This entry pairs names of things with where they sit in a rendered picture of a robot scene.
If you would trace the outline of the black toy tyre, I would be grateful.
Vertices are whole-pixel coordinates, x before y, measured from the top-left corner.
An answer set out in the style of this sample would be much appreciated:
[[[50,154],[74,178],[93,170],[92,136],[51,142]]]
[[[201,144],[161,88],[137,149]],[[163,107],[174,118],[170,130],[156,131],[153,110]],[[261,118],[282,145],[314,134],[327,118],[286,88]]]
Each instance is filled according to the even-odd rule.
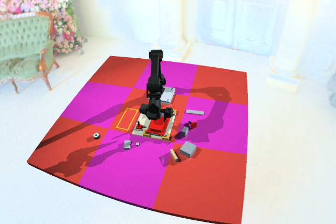
[[[94,139],[99,139],[100,135],[98,133],[93,134]]]

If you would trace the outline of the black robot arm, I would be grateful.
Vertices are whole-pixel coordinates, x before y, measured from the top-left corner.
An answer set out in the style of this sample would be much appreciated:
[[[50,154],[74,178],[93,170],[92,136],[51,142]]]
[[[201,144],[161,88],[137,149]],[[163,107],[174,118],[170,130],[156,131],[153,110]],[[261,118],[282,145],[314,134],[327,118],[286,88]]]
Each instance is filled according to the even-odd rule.
[[[149,51],[149,59],[151,59],[151,75],[146,84],[146,97],[149,99],[148,119],[158,120],[161,117],[160,113],[160,98],[165,90],[163,87],[166,84],[166,79],[161,73],[161,61],[163,58],[162,49],[153,49]],[[148,94],[149,91],[149,94]]]

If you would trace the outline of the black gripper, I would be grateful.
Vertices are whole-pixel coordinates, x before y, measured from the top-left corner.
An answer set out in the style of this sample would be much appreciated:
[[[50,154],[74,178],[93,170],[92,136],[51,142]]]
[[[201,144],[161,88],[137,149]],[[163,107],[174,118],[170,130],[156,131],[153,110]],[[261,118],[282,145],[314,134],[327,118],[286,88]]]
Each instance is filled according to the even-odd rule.
[[[141,104],[139,111],[140,111],[141,114],[146,115],[146,117],[148,118],[148,104]],[[165,120],[167,118],[171,118],[172,117],[173,108],[166,107],[166,109],[162,109],[161,108],[161,99],[160,99],[160,112],[164,113],[164,123],[165,123]]]

